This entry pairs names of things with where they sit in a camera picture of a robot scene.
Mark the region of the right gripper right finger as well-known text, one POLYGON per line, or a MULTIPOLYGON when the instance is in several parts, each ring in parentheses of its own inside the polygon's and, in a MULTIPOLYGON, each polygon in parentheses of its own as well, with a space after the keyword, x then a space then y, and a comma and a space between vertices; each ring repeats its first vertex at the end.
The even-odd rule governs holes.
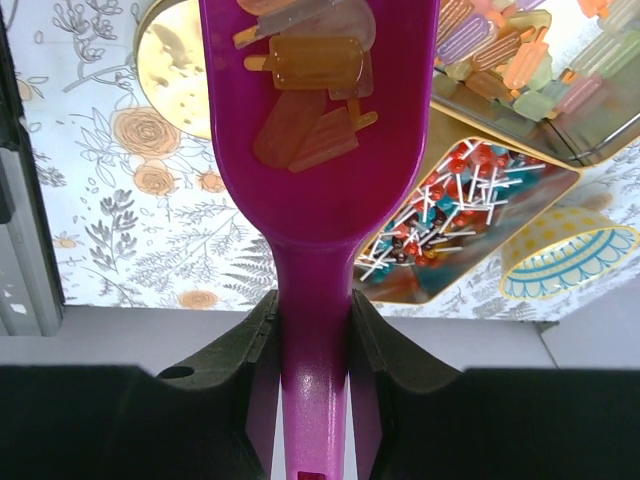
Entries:
POLYGON ((361 479, 635 479, 635 370, 458 371, 352 298, 361 479))

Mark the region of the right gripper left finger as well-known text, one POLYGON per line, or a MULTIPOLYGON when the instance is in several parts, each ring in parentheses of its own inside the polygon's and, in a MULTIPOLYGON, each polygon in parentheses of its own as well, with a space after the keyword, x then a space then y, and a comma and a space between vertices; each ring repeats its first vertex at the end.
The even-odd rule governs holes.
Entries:
POLYGON ((190 357, 136 366, 5 366, 5 479, 266 479, 279 390, 278 295, 190 357))

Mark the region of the tin of lollipop candies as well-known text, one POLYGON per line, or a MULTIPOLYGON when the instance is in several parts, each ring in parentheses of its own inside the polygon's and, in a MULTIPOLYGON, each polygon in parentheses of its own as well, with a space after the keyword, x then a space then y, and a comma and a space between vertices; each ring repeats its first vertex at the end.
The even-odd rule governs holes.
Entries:
POLYGON ((467 137, 426 163, 362 247, 354 284, 371 301, 421 305, 456 283, 580 180, 552 160, 467 137))

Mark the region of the magenta plastic scoop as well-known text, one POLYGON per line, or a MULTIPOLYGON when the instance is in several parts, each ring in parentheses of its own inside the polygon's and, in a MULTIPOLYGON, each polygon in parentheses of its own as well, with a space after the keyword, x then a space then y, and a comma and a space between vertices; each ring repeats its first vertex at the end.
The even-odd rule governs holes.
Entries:
POLYGON ((252 144, 277 94, 249 72, 233 35, 250 24, 234 1, 200 5, 212 143, 226 187, 268 241, 278 276, 285 475, 344 472, 347 325, 358 247, 396 211, 425 151, 439 5, 374 1, 378 121, 360 146, 301 173, 259 163, 252 144))

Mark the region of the tin of popsicle candies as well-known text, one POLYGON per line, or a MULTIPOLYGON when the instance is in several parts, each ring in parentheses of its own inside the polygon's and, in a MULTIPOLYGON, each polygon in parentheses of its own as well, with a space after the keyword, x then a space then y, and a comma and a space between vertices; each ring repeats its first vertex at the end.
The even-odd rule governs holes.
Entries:
POLYGON ((443 1, 431 105, 594 167, 639 140, 639 4, 443 1))

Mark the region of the gold jar lid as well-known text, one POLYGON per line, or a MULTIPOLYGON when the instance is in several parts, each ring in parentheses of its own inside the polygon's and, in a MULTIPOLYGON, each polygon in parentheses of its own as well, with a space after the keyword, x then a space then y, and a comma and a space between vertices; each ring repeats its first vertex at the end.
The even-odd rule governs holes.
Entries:
POLYGON ((180 131, 211 138, 199 3, 155 1, 134 36, 139 84, 150 105, 180 131))

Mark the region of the floral table mat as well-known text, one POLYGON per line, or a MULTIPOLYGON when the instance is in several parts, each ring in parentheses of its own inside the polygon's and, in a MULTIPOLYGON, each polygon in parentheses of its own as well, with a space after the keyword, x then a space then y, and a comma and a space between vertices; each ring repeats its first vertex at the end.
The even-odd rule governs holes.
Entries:
POLYGON ((245 311, 275 284, 211 144, 171 126, 135 73, 146 1, 1 5, 70 305, 245 311))

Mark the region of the yellow teal patterned bowl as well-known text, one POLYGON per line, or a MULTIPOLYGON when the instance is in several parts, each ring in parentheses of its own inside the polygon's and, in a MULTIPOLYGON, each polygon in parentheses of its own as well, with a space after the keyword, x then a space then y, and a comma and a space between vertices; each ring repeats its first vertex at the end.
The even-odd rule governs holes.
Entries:
POLYGON ((583 207, 545 211, 501 251, 501 294, 550 298, 581 287, 621 264, 639 246, 639 232, 583 207))

